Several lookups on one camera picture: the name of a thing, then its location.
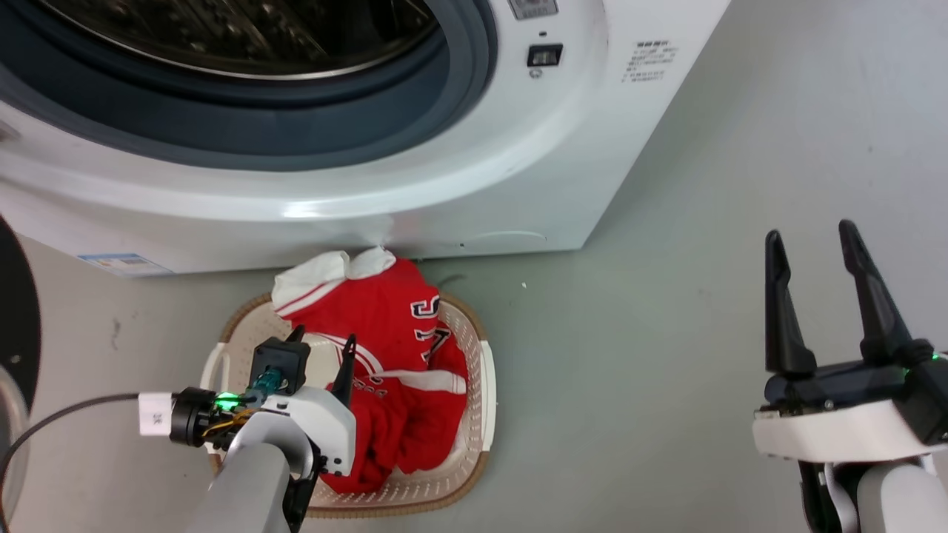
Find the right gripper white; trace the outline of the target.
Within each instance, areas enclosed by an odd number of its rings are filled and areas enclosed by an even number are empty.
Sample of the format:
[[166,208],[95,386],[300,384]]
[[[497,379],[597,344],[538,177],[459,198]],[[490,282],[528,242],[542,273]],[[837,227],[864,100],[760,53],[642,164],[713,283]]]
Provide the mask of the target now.
[[866,362],[817,368],[793,306],[783,240],[777,229],[768,232],[765,368],[775,375],[765,385],[765,404],[754,414],[755,447],[768,457],[804,463],[881,463],[944,451],[945,433],[923,438],[898,409],[911,371],[895,363],[896,355],[913,338],[856,223],[840,221],[838,233],[844,267],[855,283]]

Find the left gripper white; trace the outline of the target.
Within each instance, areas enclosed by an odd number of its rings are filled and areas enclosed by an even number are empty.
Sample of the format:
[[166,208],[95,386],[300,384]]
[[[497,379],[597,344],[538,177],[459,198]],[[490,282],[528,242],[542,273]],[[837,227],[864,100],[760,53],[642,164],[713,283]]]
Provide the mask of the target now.
[[[285,342],[302,342],[305,326],[297,325]],[[356,455],[356,417],[350,411],[353,372],[356,364],[358,338],[349,335],[339,350],[339,368],[329,390],[302,386],[294,395],[274,395],[263,409],[286,415],[319,447],[319,455],[327,459],[329,475],[351,475]]]

